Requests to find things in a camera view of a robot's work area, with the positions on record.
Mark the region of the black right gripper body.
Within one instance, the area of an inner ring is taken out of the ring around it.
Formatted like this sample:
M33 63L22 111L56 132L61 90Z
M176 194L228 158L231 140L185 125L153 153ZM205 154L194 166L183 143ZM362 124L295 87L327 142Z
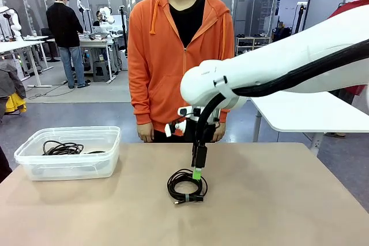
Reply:
M187 121L186 129L185 129L185 142L193 143L195 140L195 131L197 127L197 122L195 121ZM204 127L204 131L202 133L202 138L205 143L209 143L213 140L214 133L216 131L215 124L206 124Z

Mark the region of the person's left hand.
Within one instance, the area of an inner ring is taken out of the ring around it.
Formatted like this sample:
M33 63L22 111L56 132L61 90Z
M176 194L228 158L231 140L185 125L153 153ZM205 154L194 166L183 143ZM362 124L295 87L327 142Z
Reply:
M225 134L225 130L226 130L226 122L220 122L215 131L214 131L214 134L213 134L213 142L218 142L220 141L224 134Z

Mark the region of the person's right hand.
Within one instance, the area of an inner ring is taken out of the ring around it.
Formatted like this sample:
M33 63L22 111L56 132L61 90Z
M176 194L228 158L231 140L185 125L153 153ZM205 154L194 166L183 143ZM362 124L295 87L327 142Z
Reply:
M137 134L140 138L140 140L142 140L145 143L151 143L154 140L154 128L153 128L153 124L150 123L146 123L146 124L138 124L137 125Z

